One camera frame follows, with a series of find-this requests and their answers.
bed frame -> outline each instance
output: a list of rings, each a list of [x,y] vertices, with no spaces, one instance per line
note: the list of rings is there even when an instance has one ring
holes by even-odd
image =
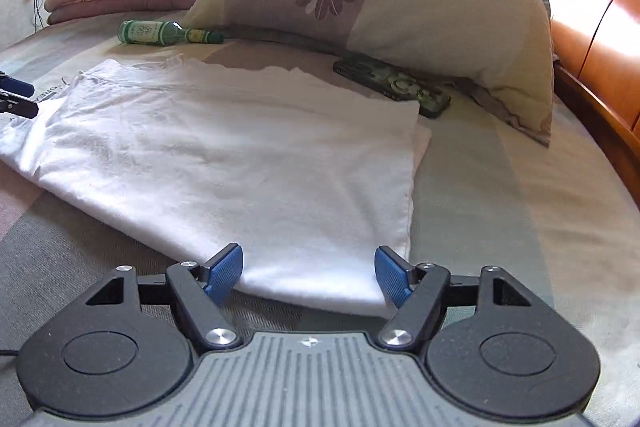
[[[550,3],[560,57],[554,90],[640,208],[640,0]]]

white cloth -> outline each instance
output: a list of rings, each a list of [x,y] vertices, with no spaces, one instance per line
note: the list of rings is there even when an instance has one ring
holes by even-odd
[[[5,127],[0,158],[178,261],[239,243],[242,291],[386,314],[373,254],[408,256],[417,110],[300,70],[106,60]]]

white logo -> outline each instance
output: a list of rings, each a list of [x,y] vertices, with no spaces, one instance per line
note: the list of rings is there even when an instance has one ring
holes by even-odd
[[[311,347],[317,346],[320,343],[320,341],[318,339],[316,339],[315,337],[307,337],[306,339],[300,341],[300,344],[302,344],[303,346],[308,347],[309,349]]]

smartphone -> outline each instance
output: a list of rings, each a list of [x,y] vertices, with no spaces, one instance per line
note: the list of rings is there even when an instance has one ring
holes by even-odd
[[[375,58],[357,57],[338,60],[334,71],[393,100],[417,100],[419,113],[437,118],[449,107],[451,97],[435,86],[425,86],[414,77]]]

blue gripper pad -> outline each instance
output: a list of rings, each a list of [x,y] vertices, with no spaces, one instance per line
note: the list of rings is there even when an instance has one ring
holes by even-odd
[[[376,250],[373,264],[382,293],[399,308],[412,293],[406,273],[380,248]]]
[[[211,268],[204,288],[209,298],[221,306],[242,275],[242,248],[236,246],[224,259]]]
[[[19,94],[25,98],[33,96],[33,93],[35,92],[35,88],[31,86],[31,84],[27,84],[21,80],[16,80],[10,76],[4,76],[4,74],[0,74],[0,89]]]

